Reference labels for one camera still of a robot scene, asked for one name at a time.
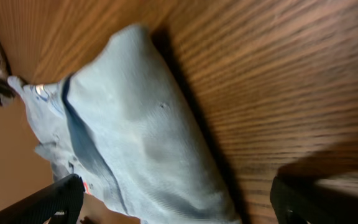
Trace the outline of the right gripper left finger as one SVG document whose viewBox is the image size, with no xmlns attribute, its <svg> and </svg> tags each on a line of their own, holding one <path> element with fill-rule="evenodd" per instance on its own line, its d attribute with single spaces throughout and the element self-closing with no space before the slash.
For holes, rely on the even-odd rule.
<svg viewBox="0 0 358 224">
<path fill-rule="evenodd" d="M 85 187 L 80 176 L 70 174 L 0 211 L 0 223 L 76 224 Z"/>
</svg>

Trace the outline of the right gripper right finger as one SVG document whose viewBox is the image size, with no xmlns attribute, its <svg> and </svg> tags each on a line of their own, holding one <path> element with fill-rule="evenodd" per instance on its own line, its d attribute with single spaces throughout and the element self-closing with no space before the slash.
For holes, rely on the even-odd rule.
<svg viewBox="0 0 358 224">
<path fill-rule="evenodd" d="M 358 223 L 358 197 L 302 179 L 276 176 L 270 202 L 279 224 Z"/>
</svg>

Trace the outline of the light blue printed t-shirt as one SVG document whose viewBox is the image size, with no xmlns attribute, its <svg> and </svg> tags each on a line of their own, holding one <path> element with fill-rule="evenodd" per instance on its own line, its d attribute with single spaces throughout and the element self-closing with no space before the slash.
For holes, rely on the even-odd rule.
<svg viewBox="0 0 358 224">
<path fill-rule="evenodd" d="M 8 84 L 19 94 L 55 180 L 142 223 L 240 223 L 209 147 L 148 30 L 115 33 L 58 83 Z"/>
</svg>

